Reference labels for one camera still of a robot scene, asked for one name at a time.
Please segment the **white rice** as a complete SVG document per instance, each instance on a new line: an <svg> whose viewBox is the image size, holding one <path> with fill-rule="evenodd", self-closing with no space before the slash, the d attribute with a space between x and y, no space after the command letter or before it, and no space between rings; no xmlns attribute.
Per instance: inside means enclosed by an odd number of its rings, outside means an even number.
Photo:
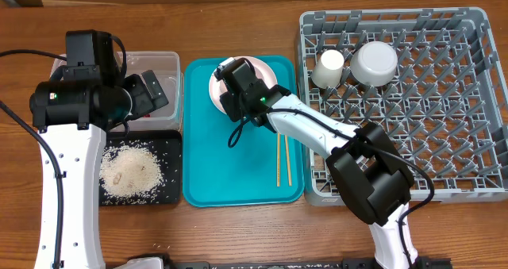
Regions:
<svg viewBox="0 0 508 269"><path fill-rule="evenodd" d="M108 146L102 156L99 172L100 189L104 192L104 206L147 205L156 202L160 187L166 184L162 161L148 142L122 141L118 146ZM117 185L114 176L122 173Z"/></svg>

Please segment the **pale green cup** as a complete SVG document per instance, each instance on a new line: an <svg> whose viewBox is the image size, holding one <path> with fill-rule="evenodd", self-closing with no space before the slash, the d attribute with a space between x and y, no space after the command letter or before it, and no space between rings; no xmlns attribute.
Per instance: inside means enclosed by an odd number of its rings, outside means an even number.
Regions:
<svg viewBox="0 0 508 269"><path fill-rule="evenodd" d="M314 67L311 79L321 89L335 88L340 84L343 67L343 55L337 50L326 50Z"/></svg>

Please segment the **wooden chopstick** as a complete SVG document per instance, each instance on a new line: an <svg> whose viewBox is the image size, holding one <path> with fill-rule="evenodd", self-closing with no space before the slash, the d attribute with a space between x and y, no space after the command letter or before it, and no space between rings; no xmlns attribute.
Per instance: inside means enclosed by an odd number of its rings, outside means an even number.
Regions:
<svg viewBox="0 0 508 269"><path fill-rule="evenodd" d="M292 186L291 158L290 158L290 153L289 153L289 139L287 136L284 136L284 145L285 145L285 154L286 154L286 162L287 162L288 186Z"/></svg>
<svg viewBox="0 0 508 269"><path fill-rule="evenodd" d="M276 137L276 186L280 187L280 145L281 145L280 133L277 133Z"/></svg>

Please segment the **grey bowl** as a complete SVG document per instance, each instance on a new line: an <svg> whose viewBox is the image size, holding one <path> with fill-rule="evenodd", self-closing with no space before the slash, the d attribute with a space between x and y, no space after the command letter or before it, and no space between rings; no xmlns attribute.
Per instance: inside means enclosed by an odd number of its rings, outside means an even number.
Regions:
<svg viewBox="0 0 508 269"><path fill-rule="evenodd" d="M375 87L387 85L394 78L397 66L396 51L380 41L366 43L354 53L350 61L355 80Z"/></svg>

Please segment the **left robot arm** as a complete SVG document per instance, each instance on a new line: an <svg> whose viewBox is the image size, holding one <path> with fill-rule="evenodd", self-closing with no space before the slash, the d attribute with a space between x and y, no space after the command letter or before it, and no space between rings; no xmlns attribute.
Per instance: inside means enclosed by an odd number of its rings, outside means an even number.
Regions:
<svg viewBox="0 0 508 269"><path fill-rule="evenodd" d="M114 51L121 44L107 32L67 32L65 64L30 98L43 164L37 268L105 267L98 206L106 134L168 104L152 71L126 74Z"/></svg>

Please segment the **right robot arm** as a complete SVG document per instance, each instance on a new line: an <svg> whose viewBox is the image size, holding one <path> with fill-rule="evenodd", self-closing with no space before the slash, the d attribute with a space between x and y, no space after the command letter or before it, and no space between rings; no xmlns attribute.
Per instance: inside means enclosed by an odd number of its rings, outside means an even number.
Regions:
<svg viewBox="0 0 508 269"><path fill-rule="evenodd" d="M407 225L414 176L384 129L345 124L310 108L288 89L269 87L244 57L228 58L214 75L229 119L291 137L320 155L348 209L369 226L381 268L412 268L418 252Z"/></svg>

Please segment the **pink plate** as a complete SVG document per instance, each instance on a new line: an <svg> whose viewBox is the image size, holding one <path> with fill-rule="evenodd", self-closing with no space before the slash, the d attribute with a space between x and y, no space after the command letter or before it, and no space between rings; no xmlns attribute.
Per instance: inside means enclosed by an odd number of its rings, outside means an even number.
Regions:
<svg viewBox="0 0 508 269"><path fill-rule="evenodd" d="M262 79L268 88L272 88L276 85L277 78L275 76L275 72L268 66L264 61L253 57L246 56L246 59L253 65L256 73L256 77ZM209 81L209 94L212 103L222 112L225 113L225 110L220 103L220 96L227 91L227 88L223 81L218 81L215 73L210 76Z"/></svg>

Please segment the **clear plastic bin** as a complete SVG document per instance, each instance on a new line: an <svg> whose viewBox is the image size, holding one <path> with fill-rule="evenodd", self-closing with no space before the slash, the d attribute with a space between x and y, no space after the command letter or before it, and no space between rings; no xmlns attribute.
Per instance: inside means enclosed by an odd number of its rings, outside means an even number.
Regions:
<svg viewBox="0 0 508 269"><path fill-rule="evenodd" d="M183 83L179 55L171 51L138 51L126 53L126 75L141 75L153 70L167 96L168 104L150 114L133 121L126 118L132 107L132 99L123 88L124 80L118 86L93 86L90 90L90 114L107 124L107 129L120 132L128 124L132 132L178 130L182 122Z"/></svg>

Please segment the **black plastic tray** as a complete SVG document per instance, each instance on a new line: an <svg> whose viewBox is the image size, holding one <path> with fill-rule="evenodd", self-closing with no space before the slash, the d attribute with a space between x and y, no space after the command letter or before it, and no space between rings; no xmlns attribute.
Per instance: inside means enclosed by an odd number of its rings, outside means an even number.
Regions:
<svg viewBox="0 0 508 269"><path fill-rule="evenodd" d="M176 130L108 135L99 173L100 205L178 202L182 161L182 136Z"/></svg>

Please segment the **teal serving tray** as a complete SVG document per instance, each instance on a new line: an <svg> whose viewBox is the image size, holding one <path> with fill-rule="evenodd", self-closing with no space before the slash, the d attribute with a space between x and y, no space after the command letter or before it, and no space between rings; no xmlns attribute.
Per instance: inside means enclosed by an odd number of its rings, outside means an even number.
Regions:
<svg viewBox="0 0 508 269"><path fill-rule="evenodd" d="M280 187L276 186L276 137L248 123L234 148L237 123L211 101L210 76L222 58L199 59L185 71L183 103L183 195L196 207L294 202L304 191L303 146L289 138L292 186L288 186L284 137Z"/></svg>

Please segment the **grey dish rack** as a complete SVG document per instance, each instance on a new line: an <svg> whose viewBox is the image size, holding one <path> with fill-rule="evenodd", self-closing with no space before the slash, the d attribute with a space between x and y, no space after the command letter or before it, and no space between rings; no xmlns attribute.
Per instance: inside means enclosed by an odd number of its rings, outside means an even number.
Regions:
<svg viewBox="0 0 508 269"><path fill-rule="evenodd" d="M334 88L311 73L329 49L350 60L368 43L397 54L385 86L358 83L349 67ZM507 82L487 13L478 7L307 11L299 19L298 90L335 120L381 125L416 163L411 191L422 200L499 202L507 197Z"/></svg>

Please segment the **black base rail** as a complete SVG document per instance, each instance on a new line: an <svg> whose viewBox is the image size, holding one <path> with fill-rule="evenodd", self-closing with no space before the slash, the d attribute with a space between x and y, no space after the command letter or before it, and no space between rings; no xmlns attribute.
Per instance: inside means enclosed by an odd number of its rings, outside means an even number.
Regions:
<svg viewBox="0 0 508 269"><path fill-rule="evenodd" d="M346 258L339 261L272 262L272 263L208 263L171 260L168 254L138 256L121 268L167 269L381 269L374 257Z"/></svg>

